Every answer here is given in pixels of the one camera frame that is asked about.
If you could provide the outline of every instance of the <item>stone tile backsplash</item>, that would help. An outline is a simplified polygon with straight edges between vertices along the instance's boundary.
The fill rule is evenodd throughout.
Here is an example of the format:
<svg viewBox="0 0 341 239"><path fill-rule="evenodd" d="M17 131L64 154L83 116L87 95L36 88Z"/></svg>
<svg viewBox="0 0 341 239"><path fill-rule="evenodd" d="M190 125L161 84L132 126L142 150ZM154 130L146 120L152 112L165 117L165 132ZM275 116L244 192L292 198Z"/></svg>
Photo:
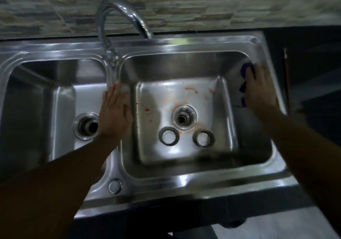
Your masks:
<svg viewBox="0 0 341 239"><path fill-rule="evenodd" d="M95 35L101 0L0 0L0 39ZM341 24L341 0L127 0L154 32ZM112 12L106 33L136 32Z"/></svg>

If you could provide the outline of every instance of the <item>chrome faucet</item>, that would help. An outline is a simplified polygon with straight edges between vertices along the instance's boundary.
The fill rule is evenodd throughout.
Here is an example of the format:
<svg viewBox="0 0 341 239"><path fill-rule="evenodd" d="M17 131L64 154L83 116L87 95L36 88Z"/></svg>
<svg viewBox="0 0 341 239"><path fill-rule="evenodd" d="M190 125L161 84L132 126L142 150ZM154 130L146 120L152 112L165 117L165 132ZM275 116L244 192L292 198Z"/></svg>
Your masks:
<svg viewBox="0 0 341 239"><path fill-rule="evenodd" d="M113 67L116 66L118 55L115 48L112 47L111 41L105 36L105 20L108 14L116 9L126 16L135 26L144 39L153 37L147 23L132 4L125 0L103 0L97 8L95 24L98 38L104 48L104 59L107 60Z"/></svg>

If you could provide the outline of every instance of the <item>forearm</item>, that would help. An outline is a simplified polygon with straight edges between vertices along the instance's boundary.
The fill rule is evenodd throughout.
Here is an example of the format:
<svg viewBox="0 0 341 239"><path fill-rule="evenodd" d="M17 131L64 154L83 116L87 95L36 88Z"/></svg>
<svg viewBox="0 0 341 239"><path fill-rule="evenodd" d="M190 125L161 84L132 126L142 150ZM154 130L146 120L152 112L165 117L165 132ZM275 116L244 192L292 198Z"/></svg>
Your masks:
<svg viewBox="0 0 341 239"><path fill-rule="evenodd" d="M264 109L258 117L290 171L340 233L341 148L278 109Z"/></svg>
<svg viewBox="0 0 341 239"><path fill-rule="evenodd" d="M57 237L82 205L94 178L119 140L96 138L41 168L14 177L0 187L4 227L20 225L13 237Z"/></svg>

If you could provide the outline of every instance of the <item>person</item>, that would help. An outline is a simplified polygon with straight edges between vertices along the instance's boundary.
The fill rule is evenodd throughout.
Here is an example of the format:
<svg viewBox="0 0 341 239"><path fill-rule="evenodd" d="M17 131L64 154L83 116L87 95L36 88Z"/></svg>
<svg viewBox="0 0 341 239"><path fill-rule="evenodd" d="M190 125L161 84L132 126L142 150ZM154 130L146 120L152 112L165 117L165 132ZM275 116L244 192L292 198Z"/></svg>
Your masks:
<svg viewBox="0 0 341 239"><path fill-rule="evenodd" d="M341 234L341 148L312 129L295 124L277 107L267 70L246 70L245 101L280 154ZM120 83L103 93L97 137L45 166L13 177L0 187L1 238L60 238L82 205L93 180L108 155L131 131L133 117L126 105L129 93L120 93Z"/></svg>

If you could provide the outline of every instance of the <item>person's right hand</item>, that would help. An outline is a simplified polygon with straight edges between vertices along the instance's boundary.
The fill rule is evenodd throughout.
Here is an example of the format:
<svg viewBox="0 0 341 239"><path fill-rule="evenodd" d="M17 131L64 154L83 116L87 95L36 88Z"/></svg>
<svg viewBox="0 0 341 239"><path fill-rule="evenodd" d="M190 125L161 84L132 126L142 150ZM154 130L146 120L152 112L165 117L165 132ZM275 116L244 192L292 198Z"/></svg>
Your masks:
<svg viewBox="0 0 341 239"><path fill-rule="evenodd" d="M121 94L121 84L116 81L103 92L102 106L98 117L98 136L121 140L130 133L133 115L126 105L130 93Z"/></svg>
<svg viewBox="0 0 341 239"><path fill-rule="evenodd" d="M277 98L270 73L265 67L255 64L255 76L250 67L246 69L246 106L260 117L269 107L277 107Z"/></svg>

